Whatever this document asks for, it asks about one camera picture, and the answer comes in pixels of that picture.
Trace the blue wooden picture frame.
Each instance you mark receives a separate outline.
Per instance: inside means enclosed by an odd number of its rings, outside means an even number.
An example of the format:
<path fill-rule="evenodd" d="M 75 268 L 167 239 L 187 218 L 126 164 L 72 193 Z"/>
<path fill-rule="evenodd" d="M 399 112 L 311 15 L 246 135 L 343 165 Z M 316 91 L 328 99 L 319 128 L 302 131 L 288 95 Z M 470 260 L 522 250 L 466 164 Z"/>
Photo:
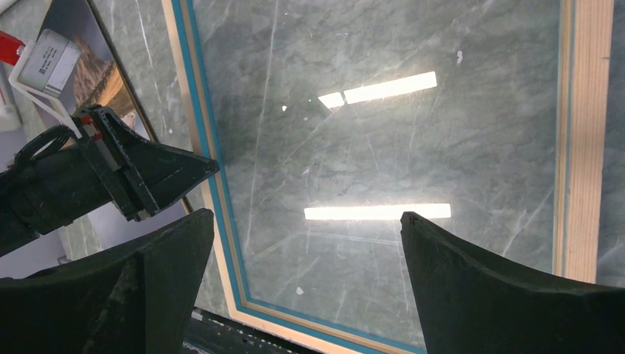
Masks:
<path fill-rule="evenodd" d="M 423 353 L 405 211 L 596 280 L 613 1 L 164 1 L 228 315 Z"/>

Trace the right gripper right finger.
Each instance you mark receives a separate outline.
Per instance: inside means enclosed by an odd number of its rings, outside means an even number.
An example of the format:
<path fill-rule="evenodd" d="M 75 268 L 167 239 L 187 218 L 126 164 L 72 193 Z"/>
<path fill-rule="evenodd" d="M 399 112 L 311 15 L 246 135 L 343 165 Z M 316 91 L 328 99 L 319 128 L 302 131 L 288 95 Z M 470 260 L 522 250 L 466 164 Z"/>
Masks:
<path fill-rule="evenodd" d="M 624 290 L 558 277 L 415 212 L 402 245 L 429 353 L 622 353 Z"/>

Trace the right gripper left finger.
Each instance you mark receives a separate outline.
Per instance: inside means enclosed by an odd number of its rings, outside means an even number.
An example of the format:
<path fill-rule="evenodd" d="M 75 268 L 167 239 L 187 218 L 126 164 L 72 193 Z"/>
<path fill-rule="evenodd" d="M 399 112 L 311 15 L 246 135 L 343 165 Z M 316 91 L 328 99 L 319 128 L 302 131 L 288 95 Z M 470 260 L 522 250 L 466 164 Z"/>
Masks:
<path fill-rule="evenodd" d="M 3 353 L 179 353 L 214 241 L 199 209 L 23 279 L 1 280 Z"/>

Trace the landscape photo print board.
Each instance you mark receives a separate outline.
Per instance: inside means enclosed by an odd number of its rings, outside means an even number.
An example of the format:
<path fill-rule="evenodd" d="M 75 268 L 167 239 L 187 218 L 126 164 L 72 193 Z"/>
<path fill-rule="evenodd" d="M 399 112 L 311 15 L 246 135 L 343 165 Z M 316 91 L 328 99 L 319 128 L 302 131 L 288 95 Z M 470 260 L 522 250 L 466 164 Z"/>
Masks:
<path fill-rule="evenodd" d="M 79 47 L 80 57 L 59 97 L 70 114 L 90 105 L 108 106 L 129 129 L 144 139 L 152 138 L 89 1 L 53 1 L 41 29 L 56 32 Z M 22 279 L 78 260 L 157 230 L 185 214 L 184 202 L 179 201 L 144 221 L 129 221 L 109 202 L 2 256 L 1 277 Z"/>

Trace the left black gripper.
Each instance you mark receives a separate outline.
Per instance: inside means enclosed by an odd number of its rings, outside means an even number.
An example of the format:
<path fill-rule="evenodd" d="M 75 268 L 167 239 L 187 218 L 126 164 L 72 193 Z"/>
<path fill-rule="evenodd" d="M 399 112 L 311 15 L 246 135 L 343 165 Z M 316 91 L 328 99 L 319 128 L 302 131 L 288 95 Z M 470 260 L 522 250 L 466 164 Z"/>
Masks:
<path fill-rule="evenodd" d="M 64 125 L 44 131 L 1 172 L 1 255 L 113 202 L 143 221 L 180 201 L 218 173 L 216 160 L 150 141 L 109 107 L 74 116 L 80 138 Z"/>

